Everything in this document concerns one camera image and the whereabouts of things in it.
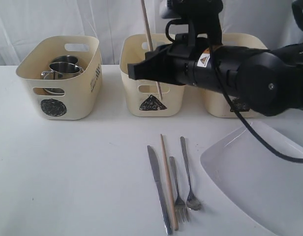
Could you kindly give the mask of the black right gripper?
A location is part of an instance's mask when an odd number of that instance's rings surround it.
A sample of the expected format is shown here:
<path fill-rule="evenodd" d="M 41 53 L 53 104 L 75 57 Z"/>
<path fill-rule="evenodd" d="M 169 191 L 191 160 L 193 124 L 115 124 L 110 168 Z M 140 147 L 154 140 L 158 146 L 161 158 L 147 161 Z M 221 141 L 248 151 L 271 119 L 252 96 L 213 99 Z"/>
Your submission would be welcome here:
<path fill-rule="evenodd" d="M 211 64 L 209 39 L 196 37 L 194 45 L 189 45 L 188 40 L 187 33 L 177 34 L 171 44 L 146 52 L 143 61 L 128 63 L 129 78 L 214 88 L 215 74 Z"/>

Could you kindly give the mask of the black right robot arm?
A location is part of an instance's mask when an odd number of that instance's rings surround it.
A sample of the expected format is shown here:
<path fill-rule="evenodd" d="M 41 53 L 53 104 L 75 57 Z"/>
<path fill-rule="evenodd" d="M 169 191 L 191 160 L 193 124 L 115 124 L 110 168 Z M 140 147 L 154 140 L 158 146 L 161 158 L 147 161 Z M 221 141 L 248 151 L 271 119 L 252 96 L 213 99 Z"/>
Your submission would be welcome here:
<path fill-rule="evenodd" d="M 147 52 L 127 65 L 129 78 L 171 85 L 190 85 L 241 99 L 254 111 L 276 116 L 303 110 L 303 43 L 278 49 L 213 45 L 199 37 Z"/>

